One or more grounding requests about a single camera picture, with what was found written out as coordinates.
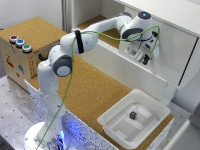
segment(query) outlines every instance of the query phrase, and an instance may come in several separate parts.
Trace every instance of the black band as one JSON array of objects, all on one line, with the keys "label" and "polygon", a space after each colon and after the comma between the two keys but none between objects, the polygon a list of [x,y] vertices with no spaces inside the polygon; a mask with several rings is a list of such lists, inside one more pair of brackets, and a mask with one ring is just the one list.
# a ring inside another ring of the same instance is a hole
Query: black band
[{"label": "black band", "polygon": [[78,44],[79,54],[84,53],[83,41],[82,41],[82,38],[81,38],[81,32],[79,30],[76,30],[75,34],[76,34],[76,40],[77,40],[77,44]]}]

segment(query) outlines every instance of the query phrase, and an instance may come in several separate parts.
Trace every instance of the cork board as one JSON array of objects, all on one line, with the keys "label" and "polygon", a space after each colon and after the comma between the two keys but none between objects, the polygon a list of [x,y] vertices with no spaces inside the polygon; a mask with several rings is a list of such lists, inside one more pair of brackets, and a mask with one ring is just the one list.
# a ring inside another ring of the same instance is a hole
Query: cork board
[{"label": "cork board", "polygon": [[12,35],[17,35],[19,39],[25,40],[26,44],[32,46],[33,52],[60,40],[65,34],[66,32],[40,17],[32,18],[0,31],[0,37],[8,43]]},{"label": "cork board", "polygon": [[[87,22],[84,22],[84,23],[78,25],[77,27],[83,30],[83,29],[87,28],[88,26],[90,26],[91,24],[93,24],[95,22],[102,21],[104,19],[107,19],[107,18],[105,18],[103,16],[97,16],[97,17],[95,17],[95,18],[93,18],[93,19],[91,19]],[[118,39],[120,39],[120,37],[121,37],[117,29],[111,29],[111,30],[105,31],[103,33],[105,33],[109,36],[112,36],[114,38],[118,38]],[[100,35],[99,39],[110,44],[110,45],[112,45],[112,46],[114,46],[115,48],[119,49],[119,41],[110,39],[110,38],[105,37],[103,35]]]},{"label": "cork board", "polygon": [[[59,77],[58,94],[61,98],[64,97],[69,77]],[[39,89],[37,77],[29,82]],[[123,148],[104,133],[97,118],[129,92],[131,89],[128,87],[74,56],[74,74],[65,101],[66,108],[121,150]],[[167,116],[136,150],[145,150],[172,119],[173,115]]]}]

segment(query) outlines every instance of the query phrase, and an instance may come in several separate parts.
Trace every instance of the green cable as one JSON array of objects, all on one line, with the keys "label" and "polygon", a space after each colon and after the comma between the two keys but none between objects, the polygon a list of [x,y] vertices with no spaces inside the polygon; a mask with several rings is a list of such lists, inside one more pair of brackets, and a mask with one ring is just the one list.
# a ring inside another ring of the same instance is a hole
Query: green cable
[{"label": "green cable", "polygon": [[[136,38],[136,37],[140,36],[141,34],[147,32],[147,31],[149,31],[149,30],[151,30],[151,29],[153,29],[153,28],[158,28],[158,35],[157,35],[157,38],[156,38],[156,42],[155,42],[155,44],[154,44],[154,47],[153,47],[153,49],[151,50],[151,55],[152,55],[152,53],[153,53],[153,51],[154,51],[154,49],[155,49],[155,47],[156,47],[158,38],[159,38],[159,34],[160,34],[160,27],[159,27],[159,26],[153,26],[153,27],[151,27],[151,28],[148,28],[147,30],[144,30],[143,32],[137,34],[136,36],[131,37],[131,38],[128,38],[128,39],[117,39],[117,38],[111,37],[111,36],[109,36],[109,35],[107,35],[107,34],[104,34],[104,33],[101,33],[101,32],[96,32],[96,31],[84,31],[84,32],[82,32],[81,34],[85,34],[85,33],[97,33],[97,34],[104,35],[104,36],[106,36],[106,37],[108,37],[108,38],[111,38],[111,39],[113,39],[113,40],[117,40],[117,41],[127,41],[127,40],[130,40],[130,39]],[[63,104],[64,104],[64,102],[65,102],[65,99],[66,99],[66,96],[67,96],[67,93],[68,93],[68,90],[69,90],[69,87],[70,87],[70,84],[71,84],[71,81],[72,81],[72,76],[73,76],[73,60],[74,60],[74,59],[73,59],[73,58],[74,58],[74,57],[73,57],[73,52],[74,52],[74,43],[75,43],[75,40],[76,40],[76,37],[74,37],[73,42],[72,42],[72,59],[71,59],[71,61],[72,61],[72,71],[71,71],[70,80],[69,80],[69,83],[68,83],[68,86],[67,86],[67,90],[66,90],[66,92],[65,92],[65,96],[64,96],[64,98],[63,98],[63,100],[62,100],[62,104],[61,104],[60,108],[58,109],[57,113],[56,113],[55,116],[53,117],[53,120],[51,121],[51,123],[50,123],[50,125],[48,126],[46,132],[44,133],[44,136],[42,137],[42,140],[40,141],[40,143],[39,143],[39,145],[37,146],[36,150],[39,148],[39,146],[40,146],[41,143],[43,142],[43,140],[44,140],[44,138],[45,138],[47,132],[49,131],[51,125],[53,124],[54,120],[56,119],[58,113],[60,112],[60,110],[61,110],[61,108],[62,108],[62,106],[63,106]]]}]

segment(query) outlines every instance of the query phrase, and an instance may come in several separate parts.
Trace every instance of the cardboard box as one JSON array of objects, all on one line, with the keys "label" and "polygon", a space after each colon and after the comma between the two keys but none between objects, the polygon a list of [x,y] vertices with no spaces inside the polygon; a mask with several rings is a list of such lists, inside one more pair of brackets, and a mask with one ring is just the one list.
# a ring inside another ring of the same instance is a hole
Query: cardboard box
[{"label": "cardboard box", "polygon": [[[47,57],[52,45],[59,41],[66,32],[48,23],[40,17],[32,18],[0,31],[0,51],[6,74],[28,91],[27,81],[37,76],[37,66],[41,62],[38,55]],[[31,53],[10,44],[10,36],[17,35],[32,46]]]}]

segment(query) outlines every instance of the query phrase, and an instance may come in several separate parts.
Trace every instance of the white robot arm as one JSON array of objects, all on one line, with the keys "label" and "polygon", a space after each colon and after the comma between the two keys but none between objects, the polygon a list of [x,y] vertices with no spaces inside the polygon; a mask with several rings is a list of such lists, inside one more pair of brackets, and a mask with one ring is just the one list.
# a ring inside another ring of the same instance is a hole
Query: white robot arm
[{"label": "white robot arm", "polygon": [[[84,31],[97,31],[104,32],[106,30],[116,28],[121,34],[122,39],[131,38],[137,34],[152,27],[151,15],[147,12],[140,12],[134,19],[132,19],[129,13],[120,13],[111,19],[103,20],[97,22]],[[45,134],[47,128],[49,127],[51,121],[56,115],[59,107],[61,106],[62,100],[57,94],[59,88],[58,76],[65,77],[71,73],[72,70],[72,42],[76,37],[75,33],[70,33],[63,36],[60,40],[60,45],[54,46],[48,55],[46,61],[42,61],[38,66],[38,80],[40,84],[40,98],[43,104],[47,108],[47,115],[44,126],[40,129],[37,134],[37,141],[41,142],[43,135]],[[97,45],[99,34],[97,33],[85,33],[81,35],[82,37],[82,48],[84,52],[94,49]],[[151,51],[153,45],[155,44],[156,37],[152,34],[152,30],[149,30],[136,38],[131,40],[126,40],[126,42],[132,41],[144,41],[146,42],[146,47]],[[80,44],[75,41],[73,47],[73,54],[80,53]],[[49,128],[46,136],[42,140],[42,145],[46,147],[48,143],[52,142],[52,139],[56,139],[57,135],[63,130],[62,127],[62,116],[65,114],[66,108],[63,105],[61,110],[56,116],[55,121]]]}]

